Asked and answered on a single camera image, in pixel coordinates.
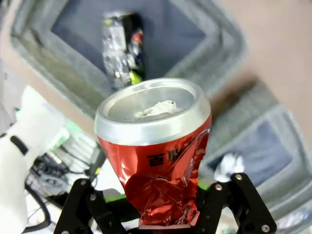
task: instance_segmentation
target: silver bolt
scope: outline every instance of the silver bolt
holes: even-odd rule
[[[262,227],[261,227],[261,230],[264,232],[264,233],[268,233],[269,232],[269,230],[270,230],[270,227],[268,226],[268,225],[263,225]]]
[[[237,175],[235,176],[235,178],[238,179],[238,180],[242,180],[242,179],[243,179],[243,177],[242,177],[240,174],[237,174]]]
[[[217,189],[218,191],[222,190],[222,186],[220,184],[216,184],[215,185],[215,189]]]
[[[95,194],[92,194],[91,197],[90,197],[90,200],[94,201],[96,198],[97,198],[97,196]]]

